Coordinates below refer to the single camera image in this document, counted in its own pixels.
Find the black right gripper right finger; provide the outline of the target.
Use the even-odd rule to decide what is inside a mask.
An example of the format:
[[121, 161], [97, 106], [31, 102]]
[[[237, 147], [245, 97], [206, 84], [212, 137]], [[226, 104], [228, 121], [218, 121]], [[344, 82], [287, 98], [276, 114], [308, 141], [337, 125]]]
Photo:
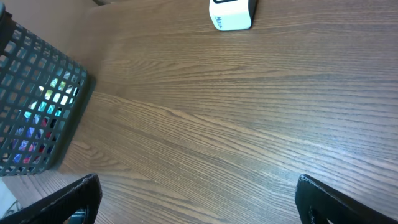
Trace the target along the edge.
[[307, 174], [301, 174], [298, 178], [295, 204], [304, 224], [397, 224], [397, 220], [369, 208]]

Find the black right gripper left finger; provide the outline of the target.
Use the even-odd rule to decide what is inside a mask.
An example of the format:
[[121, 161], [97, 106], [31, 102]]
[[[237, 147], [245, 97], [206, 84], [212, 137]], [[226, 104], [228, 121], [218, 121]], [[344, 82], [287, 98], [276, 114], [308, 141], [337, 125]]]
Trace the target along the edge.
[[1, 223], [94, 223], [102, 199], [100, 179], [88, 174], [22, 210]]

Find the purple pad package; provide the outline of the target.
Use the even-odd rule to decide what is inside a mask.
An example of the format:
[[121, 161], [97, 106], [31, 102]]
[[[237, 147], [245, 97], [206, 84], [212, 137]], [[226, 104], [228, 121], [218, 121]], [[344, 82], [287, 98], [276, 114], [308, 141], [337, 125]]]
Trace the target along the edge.
[[47, 154], [50, 154], [53, 149], [53, 144], [46, 144], [44, 142], [39, 143], [38, 140], [52, 140], [53, 142], [57, 141], [57, 134], [55, 136], [52, 135], [52, 129], [55, 127], [57, 120], [50, 119], [49, 117], [41, 118], [41, 115], [31, 113], [26, 113], [23, 116], [23, 121], [31, 124], [39, 124], [42, 129], [37, 129], [35, 127], [27, 127], [27, 126], [19, 126], [15, 131], [16, 136], [24, 136], [25, 139], [13, 139], [10, 143], [10, 146], [13, 150], [18, 150], [22, 152], [39, 152], [43, 153], [46, 151]]

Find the teal wipes pack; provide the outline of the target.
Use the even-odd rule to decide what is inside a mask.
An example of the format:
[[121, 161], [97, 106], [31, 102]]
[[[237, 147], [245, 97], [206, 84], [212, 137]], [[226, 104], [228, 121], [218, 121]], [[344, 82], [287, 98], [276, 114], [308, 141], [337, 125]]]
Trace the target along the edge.
[[33, 101], [23, 115], [25, 119], [39, 119], [44, 114], [59, 117], [61, 113], [61, 107], [56, 108], [55, 105], [48, 104], [45, 101]]

